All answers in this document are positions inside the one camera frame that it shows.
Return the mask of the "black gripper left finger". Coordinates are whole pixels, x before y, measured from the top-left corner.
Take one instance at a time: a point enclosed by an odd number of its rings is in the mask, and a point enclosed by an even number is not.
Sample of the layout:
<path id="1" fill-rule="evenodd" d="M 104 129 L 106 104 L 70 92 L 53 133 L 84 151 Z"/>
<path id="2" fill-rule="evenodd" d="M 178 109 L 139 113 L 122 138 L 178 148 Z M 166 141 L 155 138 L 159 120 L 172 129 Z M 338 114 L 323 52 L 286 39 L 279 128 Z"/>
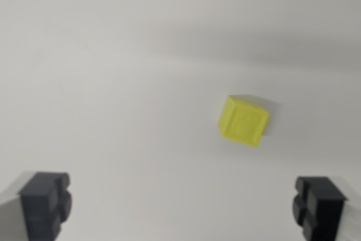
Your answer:
<path id="1" fill-rule="evenodd" d="M 56 240 L 72 209 L 68 173 L 26 171 L 1 191 L 1 240 Z"/>

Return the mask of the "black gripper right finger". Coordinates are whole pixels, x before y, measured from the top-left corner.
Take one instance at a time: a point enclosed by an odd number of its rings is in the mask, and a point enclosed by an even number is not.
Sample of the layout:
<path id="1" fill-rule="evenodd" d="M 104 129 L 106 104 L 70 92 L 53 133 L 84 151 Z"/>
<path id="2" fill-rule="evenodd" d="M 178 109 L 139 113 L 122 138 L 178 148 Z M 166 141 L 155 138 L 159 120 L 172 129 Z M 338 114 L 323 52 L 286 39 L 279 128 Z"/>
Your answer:
<path id="1" fill-rule="evenodd" d="M 292 212 L 305 240 L 360 240 L 360 190 L 335 176 L 300 176 L 295 189 Z"/>

